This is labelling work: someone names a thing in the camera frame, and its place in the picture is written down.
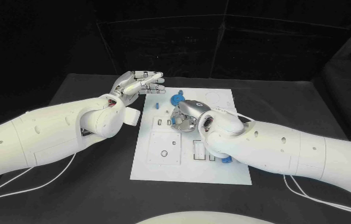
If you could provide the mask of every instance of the gray tabletop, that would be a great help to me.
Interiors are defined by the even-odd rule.
[[[116,76],[67,75],[50,104],[108,93]],[[165,78],[168,87],[229,88],[236,110],[249,118],[326,137],[345,134],[310,82]],[[144,96],[131,107],[142,110]],[[0,198],[0,223],[135,223],[177,211],[219,211],[272,223],[347,223],[349,213],[293,194],[281,175],[249,167],[252,185],[129,180],[138,126],[122,125],[115,137],[76,154],[41,189]],[[70,157],[35,167],[0,193],[46,183]],[[2,183],[18,172],[4,174]],[[351,194],[297,177],[304,192],[351,206]]]

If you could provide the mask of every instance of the blue object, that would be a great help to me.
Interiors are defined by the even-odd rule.
[[[222,159],[220,159],[220,162],[222,162],[222,163],[229,163],[229,162],[232,162],[232,160],[230,160],[230,156],[228,156],[226,158],[222,158]]]
[[[173,106],[177,106],[177,103],[178,103],[180,101],[184,101],[183,91],[181,91],[181,90],[178,90],[177,95],[173,95],[173,96],[171,96],[171,98],[170,98],[170,103],[171,103]]]

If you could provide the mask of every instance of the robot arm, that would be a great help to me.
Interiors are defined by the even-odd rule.
[[[164,93],[161,73],[135,71],[116,79],[109,94],[25,112],[0,125],[0,174],[51,163],[112,137],[139,112],[126,107],[138,94]]]
[[[186,101],[178,104],[191,106]],[[249,118],[242,123],[236,115],[213,108],[196,119],[200,138],[213,156],[230,156],[264,171],[304,176],[351,191],[351,142]]]

